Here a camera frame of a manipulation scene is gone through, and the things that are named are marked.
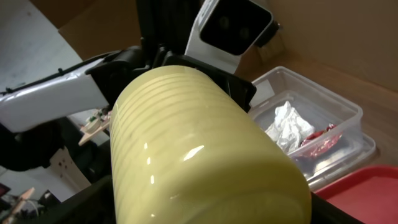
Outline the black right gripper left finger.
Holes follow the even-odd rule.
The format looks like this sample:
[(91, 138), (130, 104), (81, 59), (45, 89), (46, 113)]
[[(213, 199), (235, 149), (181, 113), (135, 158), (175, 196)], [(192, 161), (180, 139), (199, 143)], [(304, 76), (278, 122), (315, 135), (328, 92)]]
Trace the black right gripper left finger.
[(111, 176), (49, 209), (30, 224), (116, 224)]

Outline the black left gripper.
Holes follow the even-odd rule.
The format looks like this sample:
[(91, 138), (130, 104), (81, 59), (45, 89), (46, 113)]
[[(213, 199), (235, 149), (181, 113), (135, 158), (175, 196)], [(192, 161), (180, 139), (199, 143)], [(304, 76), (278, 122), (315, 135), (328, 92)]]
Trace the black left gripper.
[(98, 56), (99, 64), (85, 73), (90, 85), (89, 108), (113, 106), (125, 87), (144, 72), (183, 65), (207, 74), (244, 111), (249, 111), (254, 85), (207, 63), (186, 56), (185, 48), (200, 1), (137, 1), (141, 46)]

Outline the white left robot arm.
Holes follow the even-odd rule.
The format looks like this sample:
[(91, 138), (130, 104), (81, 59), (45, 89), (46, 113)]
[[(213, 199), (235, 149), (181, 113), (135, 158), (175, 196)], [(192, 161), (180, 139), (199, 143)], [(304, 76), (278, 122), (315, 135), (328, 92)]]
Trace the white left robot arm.
[(149, 70), (184, 65), (207, 74), (243, 110), (256, 88), (234, 77), (251, 47), (266, 45), (280, 24), (258, 3), (138, 1), (141, 43), (97, 55), (68, 69), (1, 93), (1, 165), (25, 171), (48, 167), (64, 146), (58, 120), (112, 108), (125, 87)]

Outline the red snack wrapper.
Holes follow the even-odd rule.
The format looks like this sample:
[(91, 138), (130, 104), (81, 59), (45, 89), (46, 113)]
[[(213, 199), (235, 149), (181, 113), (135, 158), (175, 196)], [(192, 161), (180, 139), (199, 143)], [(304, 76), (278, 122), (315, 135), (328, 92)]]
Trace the red snack wrapper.
[[(311, 134), (308, 137), (306, 137), (300, 143), (300, 147), (317, 140), (320, 136), (326, 134), (327, 132), (329, 132), (330, 130), (332, 130), (335, 127), (336, 126), (334, 124), (329, 124), (326, 127), (326, 129), (314, 132), (313, 134)], [(342, 134), (340, 133), (340, 134), (334, 135), (334, 136), (332, 136), (330, 138), (324, 139), (320, 143), (314, 144), (313, 146), (309, 147), (302, 154), (302, 157), (311, 158), (311, 159), (317, 158), (318, 156), (320, 156), (320, 155), (326, 153), (327, 151), (329, 151), (340, 140), (341, 137), (342, 137)]]

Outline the yellow plastic cup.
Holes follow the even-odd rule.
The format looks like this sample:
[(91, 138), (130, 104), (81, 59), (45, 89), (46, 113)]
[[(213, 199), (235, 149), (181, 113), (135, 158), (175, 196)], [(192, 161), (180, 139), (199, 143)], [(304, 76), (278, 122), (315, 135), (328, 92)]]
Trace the yellow plastic cup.
[(208, 75), (166, 66), (114, 104), (118, 223), (310, 223), (298, 167)]

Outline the white tissue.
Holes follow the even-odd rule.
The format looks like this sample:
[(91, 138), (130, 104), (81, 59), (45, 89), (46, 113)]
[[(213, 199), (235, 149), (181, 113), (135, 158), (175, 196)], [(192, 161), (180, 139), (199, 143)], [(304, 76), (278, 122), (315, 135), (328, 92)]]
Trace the white tissue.
[(265, 130), (286, 154), (298, 149), (301, 142), (314, 132), (315, 127), (304, 120), (288, 101), (275, 109), (274, 122)]

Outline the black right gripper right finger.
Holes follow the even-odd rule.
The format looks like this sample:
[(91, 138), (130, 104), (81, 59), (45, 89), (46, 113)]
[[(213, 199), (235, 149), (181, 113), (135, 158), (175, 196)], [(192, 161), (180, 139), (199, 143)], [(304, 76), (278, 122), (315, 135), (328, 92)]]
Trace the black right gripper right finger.
[(344, 211), (320, 198), (315, 193), (312, 196), (311, 224), (363, 224), (363, 222), (348, 215)]

